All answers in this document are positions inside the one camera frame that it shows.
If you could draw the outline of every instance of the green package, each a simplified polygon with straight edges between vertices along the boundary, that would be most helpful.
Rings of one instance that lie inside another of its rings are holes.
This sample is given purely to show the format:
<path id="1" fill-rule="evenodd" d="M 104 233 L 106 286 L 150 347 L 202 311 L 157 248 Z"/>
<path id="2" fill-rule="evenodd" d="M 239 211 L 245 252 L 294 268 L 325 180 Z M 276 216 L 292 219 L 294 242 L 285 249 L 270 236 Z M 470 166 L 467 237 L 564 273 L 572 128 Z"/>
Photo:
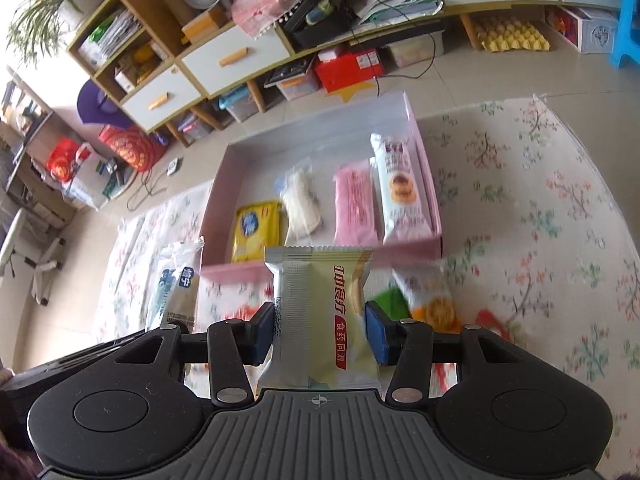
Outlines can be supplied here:
<path id="1" fill-rule="evenodd" d="M 394 321 L 411 317 L 404 296 L 396 286 L 388 288 L 373 299 L 385 311 L 385 314 Z"/>

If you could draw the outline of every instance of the white snack package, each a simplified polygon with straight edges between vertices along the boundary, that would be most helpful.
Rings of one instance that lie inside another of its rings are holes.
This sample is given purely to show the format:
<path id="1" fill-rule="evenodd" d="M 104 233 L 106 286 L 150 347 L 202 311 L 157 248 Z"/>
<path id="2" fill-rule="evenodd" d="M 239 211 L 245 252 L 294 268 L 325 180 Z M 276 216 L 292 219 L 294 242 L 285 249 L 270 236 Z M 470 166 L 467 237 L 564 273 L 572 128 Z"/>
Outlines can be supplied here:
<path id="1" fill-rule="evenodd" d="M 364 327 L 362 285 L 370 250 L 271 247 L 273 352 L 262 388 L 378 388 L 378 365 Z"/>
<path id="2" fill-rule="evenodd" d="M 415 240 L 431 234 L 431 218 L 413 139 L 371 135 L 385 237 L 383 243 Z"/>
<path id="3" fill-rule="evenodd" d="M 313 191 L 310 161 L 294 166 L 275 183 L 287 217 L 289 229 L 285 245 L 299 243 L 322 225 L 322 214 Z"/>
<path id="4" fill-rule="evenodd" d="M 146 329 L 183 322 L 193 331 L 204 238 L 176 242 L 160 252 L 158 288 L 146 311 Z"/>

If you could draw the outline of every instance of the person's hair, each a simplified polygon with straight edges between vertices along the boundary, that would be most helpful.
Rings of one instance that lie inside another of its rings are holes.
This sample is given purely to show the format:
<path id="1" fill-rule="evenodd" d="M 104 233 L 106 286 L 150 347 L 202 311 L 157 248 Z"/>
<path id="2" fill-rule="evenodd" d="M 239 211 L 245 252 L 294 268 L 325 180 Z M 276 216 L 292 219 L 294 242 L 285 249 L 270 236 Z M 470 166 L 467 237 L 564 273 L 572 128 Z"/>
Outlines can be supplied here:
<path id="1" fill-rule="evenodd" d="M 0 480 L 35 480 L 42 466 L 28 454 L 0 444 Z"/>

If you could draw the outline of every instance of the wooden cabinet leg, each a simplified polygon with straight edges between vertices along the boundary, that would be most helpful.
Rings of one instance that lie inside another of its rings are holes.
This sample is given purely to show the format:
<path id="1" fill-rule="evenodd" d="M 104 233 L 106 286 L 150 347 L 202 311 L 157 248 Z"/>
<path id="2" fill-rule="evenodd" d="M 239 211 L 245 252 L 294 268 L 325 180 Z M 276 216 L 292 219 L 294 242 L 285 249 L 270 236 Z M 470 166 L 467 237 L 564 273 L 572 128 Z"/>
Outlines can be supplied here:
<path id="1" fill-rule="evenodd" d="M 184 137 L 182 132 L 178 129 L 178 127 L 175 124 L 173 124 L 171 121 L 167 121 L 164 126 L 166 126 L 169 129 L 172 136 L 174 136 L 177 140 L 180 141 L 181 145 L 183 145 L 185 148 L 189 147 L 189 142 L 187 141 L 187 139 Z"/>
<path id="2" fill-rule="evenodd" d="M 222 125 L 222 123 L 219 120 L 217 120 L 213 115 L 207 113 L 202 108 L 200 108 L 200 105 L 192 106 L 190 110 L 191 110 L 191 113 L 193 113 L 194 115 L 196 115 L 196 117 L 206 122 L 212 128 L 215 128 L 220 131 L 225 129 L 225 127 Z"/>
<path id="3" fill-rule="evenodd" d="M 258 84 L 254 79 L 249 79 L 249 81 L 246 82 L 246 85 L 249 87 L 251 97 L 254 98 L 255 103 L 258 105 L 258 110 L 260 110 L 260 113 L 265 113 L 267 111 L 267 107 L 264 105 L 264 98 L 262 97 L 262 93 L 258 88 Z"/>
<path id="4" fill-rule="evenodd" d="M 471 46 L 476 50 L 482 50 L 482 45 L 480 44 L 480 40 L 478 40 L 476 29 L 474 28 L 474 24 L 471 21 L 471 16 L 469 16 L 466 12 L 463 12 L 462 14 L 460 14 L 460 21 L 462 21 L 462 25 L 464 25 L 465 27 L 465 32 L 469 37 Z"/>

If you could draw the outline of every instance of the yellow egg carton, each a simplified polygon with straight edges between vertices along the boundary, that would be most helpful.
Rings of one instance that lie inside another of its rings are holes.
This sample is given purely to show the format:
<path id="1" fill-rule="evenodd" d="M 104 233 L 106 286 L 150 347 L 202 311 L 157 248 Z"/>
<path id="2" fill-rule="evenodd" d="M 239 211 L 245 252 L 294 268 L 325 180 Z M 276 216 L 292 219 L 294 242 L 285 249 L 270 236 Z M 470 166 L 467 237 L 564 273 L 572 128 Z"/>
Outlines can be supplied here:
<path id="1" fill-rule="evenodd" d="M 531 23 L 521 22 L 517 18 L 483 17 L 476 20 L 475 28 L 478 40 L 488 52 L 521 48 L 548 52 L 551 48 L 539 30 Z"/>

